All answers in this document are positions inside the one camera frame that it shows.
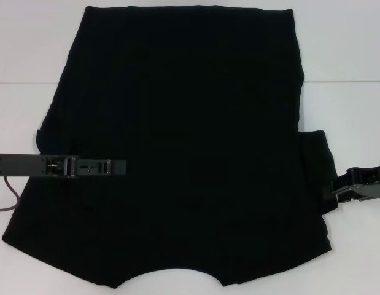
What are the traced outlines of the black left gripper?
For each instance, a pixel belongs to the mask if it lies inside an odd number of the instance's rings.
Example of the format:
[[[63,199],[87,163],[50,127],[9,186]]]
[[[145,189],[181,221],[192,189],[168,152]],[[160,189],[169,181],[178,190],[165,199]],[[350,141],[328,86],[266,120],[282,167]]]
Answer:
[[[0,154],[2,177],[53,177],[66,174],[67,157],[62,155]]]

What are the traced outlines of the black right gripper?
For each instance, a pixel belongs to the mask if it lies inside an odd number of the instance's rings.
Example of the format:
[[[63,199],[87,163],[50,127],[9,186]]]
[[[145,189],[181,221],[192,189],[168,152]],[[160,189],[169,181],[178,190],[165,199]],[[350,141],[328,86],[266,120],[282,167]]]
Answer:
[[[380,166],[363,169],[363,185],[355,184],[358,171],[358,167],[349,168],[345,174],[331,181],[332,192],[336,191],[338,203],[380,199]]]

